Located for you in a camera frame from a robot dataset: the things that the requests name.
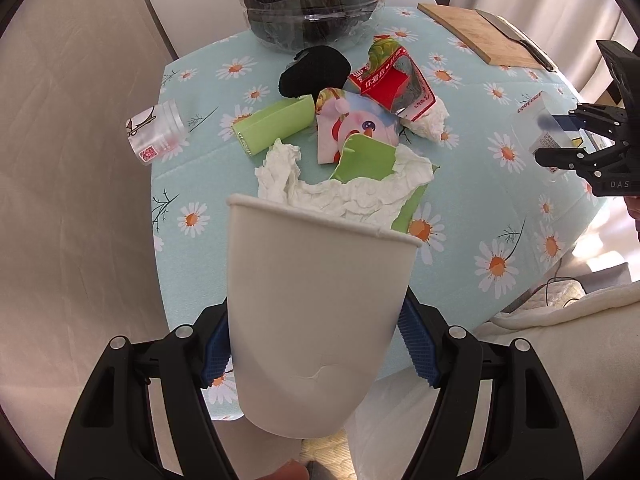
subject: paper cup rim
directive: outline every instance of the paper cup rim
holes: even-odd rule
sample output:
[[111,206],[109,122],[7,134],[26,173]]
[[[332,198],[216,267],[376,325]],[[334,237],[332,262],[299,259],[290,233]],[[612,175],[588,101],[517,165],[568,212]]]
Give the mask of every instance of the paper cup rim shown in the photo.
[[387,229],[372,224],[352,222],[344,218],[338,218],[322,213],[316,213],[314,211],[299,209],[296,207],[291,207],[289,205],[271,202],[262,198],[256,198],[255,196],[233,193],[232,195],[227,197],[226,204],[228,206],[239,205],[252,209],[261,209],[274,213],[276,215],[286,216],[288,218],[298,218],[302,221],[319,224],[331,229],[352,231],[364,236],[410,244],[416,248],[420,248],[422,246],[422,241],[420,240],[420,238],[411,236],[409,234],[404,234],[398,231],[393,231],[392,229]]

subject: wooden cutting board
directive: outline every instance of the wooden cutting board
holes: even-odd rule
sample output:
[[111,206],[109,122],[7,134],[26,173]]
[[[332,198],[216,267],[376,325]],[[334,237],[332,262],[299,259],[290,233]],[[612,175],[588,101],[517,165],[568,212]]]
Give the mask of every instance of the wooden cutting board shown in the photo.
[[418,4],[418,9],[464,41],[489,65],[544,67],[520,43],[510,40],[471,9]]

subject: crumpled white tissue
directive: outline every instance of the crumpled white tissue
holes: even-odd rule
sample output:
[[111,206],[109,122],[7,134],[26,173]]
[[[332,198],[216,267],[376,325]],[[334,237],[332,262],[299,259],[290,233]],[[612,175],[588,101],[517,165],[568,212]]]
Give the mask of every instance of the crumpled white tissue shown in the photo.
[[409,128],[417,136],[425,137],[433,142],[440,142],[444,132],[444,119],[447,117],[449,117],[449,112],[447,112],[444,101],[436,97],[433,106],[417,121],[400,119],[400,124]]
[[433,180],[428,158],[400,144],[393,173],[383,180],[358,177],[346,184],[329,179],[308,184],[300,177],[300,148],[277,139],[264,163],[256,168],[258,197],[281,204],[391,228],[414,191]]

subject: knife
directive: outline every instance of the knife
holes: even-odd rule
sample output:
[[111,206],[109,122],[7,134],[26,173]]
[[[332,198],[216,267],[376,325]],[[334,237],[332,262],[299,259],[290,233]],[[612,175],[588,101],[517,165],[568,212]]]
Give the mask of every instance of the knife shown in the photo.
[[510,40],[517,41],[534,57],[534,59],[540,63],[548,72],[553,72],[556,67],[553,62],[542,52],[537,45],[535,45],[529,38],[521,35],[515,30],[509,23],[503,21],[498,16],[484,10],[476,9],[476,12],[480,14],[484,19],[497,28],[504,36]]

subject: table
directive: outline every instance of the table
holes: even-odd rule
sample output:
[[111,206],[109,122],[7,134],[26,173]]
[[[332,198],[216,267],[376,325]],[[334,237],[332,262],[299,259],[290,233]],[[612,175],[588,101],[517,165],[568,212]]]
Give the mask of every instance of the table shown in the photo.
[[[386,8],[378,30],[407,47],[450,113],[440,145],[411,132],[401,136],[440,167],[410,225],[427,241],[417,252],[411,287],[449,324],[473,329],[539,280],[604,203],[573,173],[540,180],[546,170],[511,131],[511,114],[541,89],[551,95],[554,114],[575,108],[575,91],[556,73],[486,65],[418,10]],[[369,45],[344,53],[354,70],[366,62]],[[170,328],[192,323],[226,297],[225,198],[257,194],[254,168],[265,154],[249,158],[231,125],[280,98],[278,79],[291,61],[244,32],[165,69],[160,99],[175,99],[190,131],[152,168],[156,263]],[[535,139],[521,141],[530,146]],[[286,142],[302,150],[303,180],[330,176],[333,165],[316,163],[313,128]],[[410,365],[396,333],[380,376]],[[212,418],[242,415],[232,372],[205,398]]]

